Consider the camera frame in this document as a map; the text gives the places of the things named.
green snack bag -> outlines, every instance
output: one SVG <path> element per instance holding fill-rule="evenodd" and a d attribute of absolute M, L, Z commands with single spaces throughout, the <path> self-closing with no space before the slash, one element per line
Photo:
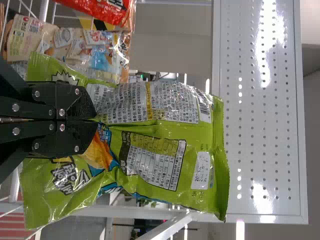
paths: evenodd
<path fill-rule="evenodd" d="M 212 124 L 113 125 L 114 179 L 137 198 L 182 205 L 226 218 L 229 168 L 223 139 L 223 103 L 213 98 Z"/>
<path fill-rule="evenodd" d="M 111 132 L 104 124 L 98 124 L 96 135 L 110 145 Z M 55 222 L 75 210 L 93 205 L 103 193 L 118 191 L 121 187 L 111 177 L 117 170 L 115 166 L 117 163 L 111 161 L 110 171 L 94 167 L 81 155 L 24 159 L 20 182 L 25 227 L 34 229 Z"/>
<path fill-rule="evenodd" d="M 78 80 L 79 73 L 65 64 L 31 54 L 28 79 L 52 81 L 62 73 L 70 83 L 86 87 L 98 114 L 94 120 L 111 132 L 109 177 L 118 186 L 137 197 L 225 220 L 230 178 L 221 99 L 176 81 L 116 86 L 82 76 Z"/>

store shelf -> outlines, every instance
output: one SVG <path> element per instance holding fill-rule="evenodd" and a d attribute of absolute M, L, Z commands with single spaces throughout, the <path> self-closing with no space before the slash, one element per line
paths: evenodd
<path fill-rule="evenodd" d="M 212 92 L 225 103 L 227 219 L 307 224 L 300 2 L 214 4 Z"/>

chip bag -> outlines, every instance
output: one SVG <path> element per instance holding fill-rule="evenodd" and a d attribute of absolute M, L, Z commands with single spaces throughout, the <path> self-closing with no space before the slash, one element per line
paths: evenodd
<path fill-rule="evenodd" d="M 110 144 L 111 132 L 99 123 L 94 138 L 101 144 Z M 96 149 L 97 153 L 101 152 L 100 147 Z M 23 160 L 20 183 L 25 228 L 34 229 L 55 222 L 76 210 L 92 206 L 100 195 L 121 189 L 110 177 L 117 170 L 116 167 L 112 169 L 116 164 L 108 162 L 108 166 L 104 166 L 109 167 L 107 171 L 96 168 L 94 162 L 88 162 L 82 156 Z"/>
<path fill-rule="evenodd" d="M 136 0 L 54 0 L 111 25 L 134 31 Z"/>
<path fill-rule="evenodd" d="M 109 177 L 133 196 L 225 220 L 230 178 L 221 99 L 176 81 L 116 86 L 85 78 L 54 58 L 31 55 L 28 78 L 52 81 L 58 73 L 86 87 L 98 114 L 93 120 L 108 126 L 105 149 L 112 153 L 112 168 L 108 155 L 87 155 L 96 167 L 112 169 Z"/>
<path fill-rule="evenodd" d="M 127 31 L 59 28 L 16 14 L 6 26 L 2 56 L 16 63 L 15 69 L 21 73 L 23 63 L 36 51 L 65 62 L 89 78 L 117 84 L 129 79 L 130 43 L 131 33 Z"/>

snack bag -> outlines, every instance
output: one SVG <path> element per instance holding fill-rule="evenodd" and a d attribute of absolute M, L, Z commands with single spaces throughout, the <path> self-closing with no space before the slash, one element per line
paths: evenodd
<path fill-rule="evenodd" d="M 89 78 L 111 83 L 129 79 L 131 33 L 82 28 L 58 28 L 30 16 L 16 14 L 5 29 L 2 55 L 26 79 L 25 62 L 32 51 L 79 68 Z"/>
<path fill-rule="evenodd" d="M 27 229 L 67 217 L 94 204 L 101 194 L 121 189 L 110 177 L 117 170 L 113 169 L 116 164 L 112 164 L 112 157 L 109 158 L 113 153 L 110 149 L 102 152 L 103 147 L 100 146 L 110 144 L 110 140 L 108 127 L 99 123 L 94 140 L 86 151 L 93 160 L 86 161 L 84 154 L 59 159 L 23 160 L 20 183 Z"/>
<path fill-rule="evenodd" d="M 136 0 L 54 0 L 120 28 L 134 31 Z"/>
<path fill-rule="evenodd" d="M 221 99 L 175 81 L 115 86 L 80 80 L 79 73 L 46 58 L 31 55 L 28 77 L 50 81 L 56 72 L 64 72 L 86 87 L 98 113 L 94 120 L 108 125 L 111 132 L 108 146 L 115 171 L 111 178 L 118 186 L 136 197 L 214 213 L 225 220 L 230 178 Z"/>
<path fill-rule="evenodd" d="M 7 61 L 27 61 L 31 51 L 35 51 L 40 42 L 50 44 L 53 35 L 59 28 L 50 23 L 40 21 L 34 17 L 16 14 L 4 42 L 7 48 Z"/>

white metal shelf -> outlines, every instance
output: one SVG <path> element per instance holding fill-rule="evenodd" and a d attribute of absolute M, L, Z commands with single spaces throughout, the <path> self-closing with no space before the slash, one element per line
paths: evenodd
<path fill-rule="evenodd" d="M 216 0 L 212 92 L 224 101 L 228 218 L 308 223 L 299 0 Z"/>

